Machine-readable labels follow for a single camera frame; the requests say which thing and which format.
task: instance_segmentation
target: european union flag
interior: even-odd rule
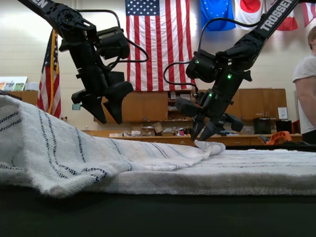
[[[202,27],[214,18],[234,19],[232,0],[200,0],[200,3]],[[214,21],[208,25],[206,31],[227,31],[235,27],[234,23],[228,21]]]

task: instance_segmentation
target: flag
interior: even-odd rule
[[[315,3],[302,3],[305,27],[307,27],[311,21],[316,18],[315,6]]]
[[[38,107],[45,112],[61,117],[61,98],[59,85],[58,35],[52,30],[41,71]]]
[[[264,0],[235,0],[235,20],[254,24],[260,21],[262,14],[265,13]],[[254,27],[243,27],[236,24],[236,28],[244,30],[253,30]]]
[[[125,0],[127,37],[145,49],[146,63],[128,63],[127,80],[136,91],[168,91],[191,88],[170,85],[163,80],[163,70],[173,62],[192,59],[190,0]],[[130,45],[129,60],[144,59],[141,51]],[[185,65],[175,65],[166,73],[171,82],[192,82]]]
[[[268,10],[273,6],[277,0],[267,0]],[[291,11],[286,19],[277,28],[278,31],[293,31],[298,28],[296,19],[294,17],[294,11]]]
[[[217,17],[234,19],[232,0],[200,0],[202,27]],[[235,24],[228,21],[215,21],[206,27],[206,31],[227,31],[235,28]]]

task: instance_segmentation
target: towel fold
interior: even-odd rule
[[[89,136],[37,107],[0,96],[0,184],[30,186],[64,198],[134,171],[192,167],[225,150]]]

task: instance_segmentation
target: person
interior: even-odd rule
[[[293,73],[303,141],[316,144],[316,26],[307,37],[312,53],[303,58]]]

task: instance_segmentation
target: american flag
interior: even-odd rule
[[[127,80],[136,91],[168,91],[191,88],[170,85],[163,70],[173,62],[192,59],[190,0],[125,0],[127,37],[145,49],[146,63],[128,63]],[[129,60],[145,56],[130,45]],[[185,65],[175,65],[166,74],[171,82],[192,82]]]
[[[38,107],[45,112],[61,117],[59,86],[58,35],[52,30],[47,45],[39,83]]]
[[[304,24],[307,27],[316,18],[316,4],[315,3],[302,3]]]

